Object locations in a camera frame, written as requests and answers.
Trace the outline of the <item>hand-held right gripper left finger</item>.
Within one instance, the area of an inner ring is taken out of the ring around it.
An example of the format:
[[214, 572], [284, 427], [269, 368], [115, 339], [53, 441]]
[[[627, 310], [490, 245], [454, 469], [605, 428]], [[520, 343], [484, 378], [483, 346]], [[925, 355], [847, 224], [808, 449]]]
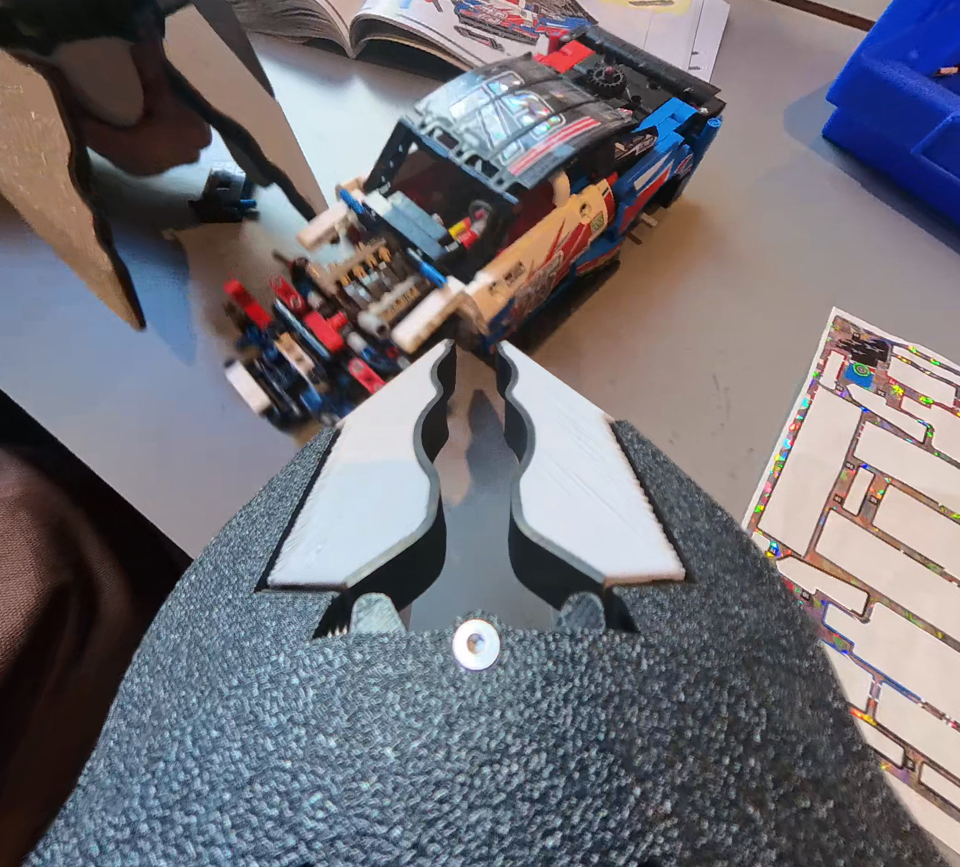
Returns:
[[435, 461], [449, 439], [457, 351], [442, 341], [341, 421], [270, 564], [266, 588], [378, 593], [405, 609], [447, 555]]

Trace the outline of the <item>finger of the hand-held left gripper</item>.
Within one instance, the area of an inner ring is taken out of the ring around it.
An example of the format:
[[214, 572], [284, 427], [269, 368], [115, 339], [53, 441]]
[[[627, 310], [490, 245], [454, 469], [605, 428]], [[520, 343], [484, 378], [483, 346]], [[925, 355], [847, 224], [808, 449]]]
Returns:
[[146, 320], [91, 178], [78, 105], [54, 66], [1, 52], [1, 193], [116, 316]]
[[324, 212], [325, 195], [233, 9], [214, 10], [211, 19], [193, 4], [170, 12], [162, 45], [177, 92], [246, 176], [279, 188], [306, 221]]

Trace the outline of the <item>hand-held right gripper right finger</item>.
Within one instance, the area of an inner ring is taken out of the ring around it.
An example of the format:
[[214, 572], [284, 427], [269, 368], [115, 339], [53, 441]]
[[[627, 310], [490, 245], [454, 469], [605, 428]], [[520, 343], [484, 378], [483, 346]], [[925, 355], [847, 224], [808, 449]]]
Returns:
[[611, 417], [530, 356], [497, 348], [510, 483], [509, 557], [554, 609], [616, 588], [680, 583], [681, 555], [618, 441]]

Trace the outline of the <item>black brick assembly blue pins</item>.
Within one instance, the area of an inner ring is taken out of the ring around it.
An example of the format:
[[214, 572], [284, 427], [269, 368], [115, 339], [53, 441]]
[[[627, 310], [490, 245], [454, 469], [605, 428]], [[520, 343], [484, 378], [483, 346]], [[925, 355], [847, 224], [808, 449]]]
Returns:
[[256, 185], [238, 166], [214, 167], [187, 207], [199, 224], [239, 224], [258, 217]]

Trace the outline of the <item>toy car chassis parts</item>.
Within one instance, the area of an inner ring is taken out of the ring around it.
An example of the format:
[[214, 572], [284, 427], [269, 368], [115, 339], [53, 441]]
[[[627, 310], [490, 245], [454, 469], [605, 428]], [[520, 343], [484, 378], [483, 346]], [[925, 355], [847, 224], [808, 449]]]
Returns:
[[421, 320], [432, 294], [454, 295], [415, 247], [390, 235], [358, 197], [341, 194], [300, 244], [313, 256], [273, 254], [270, 305], [241, 281], [223, 285], [234, 357], [222, 368], [239, 400], [284, 432], [332, 428], [412, 365], [446, 318]]

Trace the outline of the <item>red toy race car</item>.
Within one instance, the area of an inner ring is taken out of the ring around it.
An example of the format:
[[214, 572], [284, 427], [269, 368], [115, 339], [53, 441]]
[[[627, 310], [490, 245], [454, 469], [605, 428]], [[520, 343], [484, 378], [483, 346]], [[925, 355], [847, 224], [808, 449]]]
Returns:
[[413, 357], [439, 332], [492, 351], [615, 267], [713, 144], [719, 87], [598, 28], [462, 73], [338, 187], [332, 269], [354, 325]]

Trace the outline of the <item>light grey desk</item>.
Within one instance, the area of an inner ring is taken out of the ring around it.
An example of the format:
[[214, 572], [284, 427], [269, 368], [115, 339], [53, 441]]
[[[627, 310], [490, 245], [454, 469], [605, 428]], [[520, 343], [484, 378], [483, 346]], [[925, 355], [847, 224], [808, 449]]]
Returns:
[[704, 206], [641, 262], [628, 371], [641, 426], [604, 425], [687, 564], [613, 591], [633, 630], [498, 622], [322, 636], [332, 593], [256, 590], [331, 434], [295, 454], [186, 571], [133, 657], [30, 865], [944, 865], [841, 705], [812, 628], [696, 480], [745, 467], [826, 307], [869, 255], [813, 258]]

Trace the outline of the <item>person's left hand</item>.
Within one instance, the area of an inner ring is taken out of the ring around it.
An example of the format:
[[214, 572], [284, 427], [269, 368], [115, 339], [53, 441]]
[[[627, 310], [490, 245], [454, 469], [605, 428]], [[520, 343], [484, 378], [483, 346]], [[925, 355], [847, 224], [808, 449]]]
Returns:
[[210, 147], [210, 124], [174, 90], [164, 68], [141, 77], [143, 114], [132, 126], [118, 127], [83, 108], [79, 128], [91, 151], [133, 177], [159, 176], [193, 165]]

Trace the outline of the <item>holographic sticker sheet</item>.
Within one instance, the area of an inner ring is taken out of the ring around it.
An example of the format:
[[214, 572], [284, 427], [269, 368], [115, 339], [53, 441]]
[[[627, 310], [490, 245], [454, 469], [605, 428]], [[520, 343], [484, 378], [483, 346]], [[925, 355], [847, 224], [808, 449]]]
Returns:
[[958, 363], [832, 309], [743, 526], [895, 795], [958, 852]]

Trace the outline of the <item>person's brown sweater torso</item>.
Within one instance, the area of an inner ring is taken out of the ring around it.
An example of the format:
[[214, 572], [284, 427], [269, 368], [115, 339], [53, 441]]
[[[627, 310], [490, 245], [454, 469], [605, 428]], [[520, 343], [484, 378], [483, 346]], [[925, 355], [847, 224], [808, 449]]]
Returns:
[[1, 863], [74, 789], [189, 556], [82, 464], [1, 453]]

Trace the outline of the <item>blue plastic bin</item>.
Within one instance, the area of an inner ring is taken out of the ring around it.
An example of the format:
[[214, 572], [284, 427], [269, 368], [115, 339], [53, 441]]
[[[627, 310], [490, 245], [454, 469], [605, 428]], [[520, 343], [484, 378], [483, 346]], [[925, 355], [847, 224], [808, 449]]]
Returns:
[[892, 0], [825, 99], [823, 138], [959, 226], [959, 0]]

